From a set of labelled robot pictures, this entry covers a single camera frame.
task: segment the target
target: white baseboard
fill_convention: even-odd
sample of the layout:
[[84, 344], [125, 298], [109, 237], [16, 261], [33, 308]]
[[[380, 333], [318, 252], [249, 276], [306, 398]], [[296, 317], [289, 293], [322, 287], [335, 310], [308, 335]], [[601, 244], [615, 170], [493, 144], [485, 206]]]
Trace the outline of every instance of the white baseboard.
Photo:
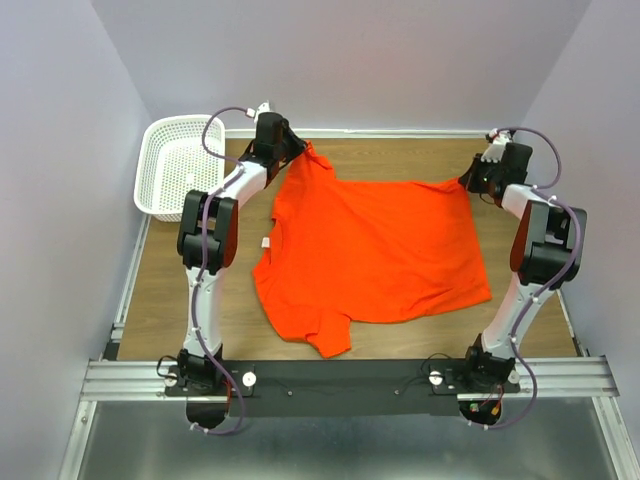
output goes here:
[[[353, 130], [344, 128], [295, 128], [301, 138], [484, 138], [490, 130]], [[227, 138], [253, 138], [253, 128], [230, 128]]]

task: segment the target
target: gray wall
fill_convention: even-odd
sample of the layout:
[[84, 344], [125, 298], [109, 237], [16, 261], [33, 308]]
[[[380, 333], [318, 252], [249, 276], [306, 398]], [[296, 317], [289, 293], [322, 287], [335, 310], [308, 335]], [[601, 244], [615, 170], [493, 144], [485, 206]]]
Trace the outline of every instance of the gray wall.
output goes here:
[[[588, 211], [583, 266], [564, 292], [579, 338], [606, 354], [640, 453], [640, 2], [595, 0], [529, 111], [564, 158], [557, 189]], [[534, 176], [553, 176], [538, 154]]]
[[304, 128], [474, 129], [524, 118], [589, 1], [93, 3], [153, 118], [269, 98]]
[[89, 2], [0, 10], [0, 477], [47, 479], [115, 314], [149, 117]]

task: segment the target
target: white laundry basket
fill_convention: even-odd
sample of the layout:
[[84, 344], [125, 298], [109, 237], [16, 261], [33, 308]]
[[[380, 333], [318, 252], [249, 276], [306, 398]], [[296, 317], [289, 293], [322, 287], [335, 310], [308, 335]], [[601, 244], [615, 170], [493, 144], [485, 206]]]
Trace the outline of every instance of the white laundry basket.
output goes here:
[[[163, 222], [179, 222], [189, 190], [210, 192], [224, 180], [224, 160], [202, 148], [210, 115], [158, 120], [142, 138], [133, 192], [136, 206]], [[224, 155], [224, 124], [217, 118], [207, 131], [207, 147]]]

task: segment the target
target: wooden table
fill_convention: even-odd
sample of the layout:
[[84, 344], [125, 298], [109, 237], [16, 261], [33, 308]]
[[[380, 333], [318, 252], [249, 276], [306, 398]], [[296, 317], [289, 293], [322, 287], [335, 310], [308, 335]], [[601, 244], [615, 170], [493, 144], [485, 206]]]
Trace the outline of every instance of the wooden table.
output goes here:
[[[247, 141], [227, 142], [239, 154]], [[319, 153], [344, 180], [439, 182], [460, 176], [473, 155], [486, 144], [479, 139], [322, 139]], [[320, 358], [309, 345], [280, 339], [256, 296], [251, 269], [261, 254], [261, 241], [271, 229], [273, 198], [284, 175], [240, 211], [238, 253], [226, 276], [221, 331], [225, 358], [301, 360]], [[353, 322], [352, 350], [340, 358], [421, 358], [434, 352], [463, 356], [466, 348], [493, 319], [509, 285], [509, 253], [518, 221], [471, 196], [473, 215], [494, 299], [465, 310], [380, 325]], [[187, 327], [187, 281], [176, 253], [178, 224], [151, 222], [136, 280], [119, 360], [157, 360], [176, 355]], [[575, 356], [558, 298], [542, 308], [522, 351], [528, 357]]]

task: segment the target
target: orange cloth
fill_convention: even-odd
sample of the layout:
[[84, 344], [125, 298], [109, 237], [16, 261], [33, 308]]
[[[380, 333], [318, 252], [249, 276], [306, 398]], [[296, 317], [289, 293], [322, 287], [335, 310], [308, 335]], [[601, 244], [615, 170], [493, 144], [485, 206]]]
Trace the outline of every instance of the orange cloth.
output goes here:
[[309, 144], [272, 217], [270, 247], [253, 270], [258, 296], [284, 340], [307, 341], [323, 357], [351, 348], [351, 320], [401, 322], [491, 298], [457, 179], [340, 181]]

